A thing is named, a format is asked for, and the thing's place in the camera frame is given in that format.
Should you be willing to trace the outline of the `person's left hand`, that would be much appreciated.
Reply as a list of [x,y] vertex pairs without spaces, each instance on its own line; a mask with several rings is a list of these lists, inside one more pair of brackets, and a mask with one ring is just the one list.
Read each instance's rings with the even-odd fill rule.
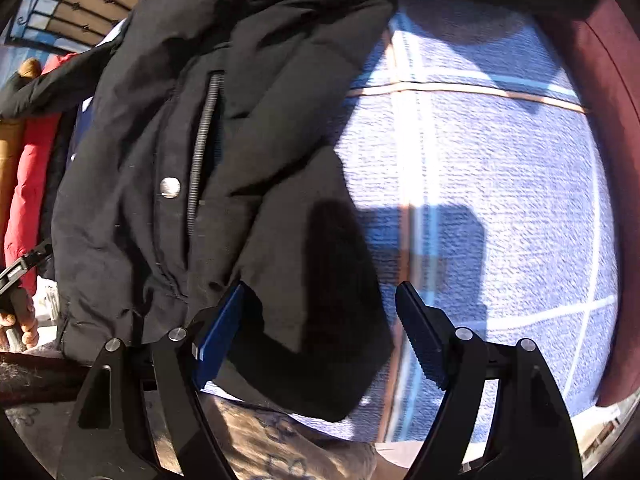
[[10,350],[10,343],[4,332],[5,327],[17,326],[22,331],[22,343],[27,349],[35,348],[39,341],[38,321],[32,298],[24,288],[13,287],[1,296],[1,341],[2,351]]

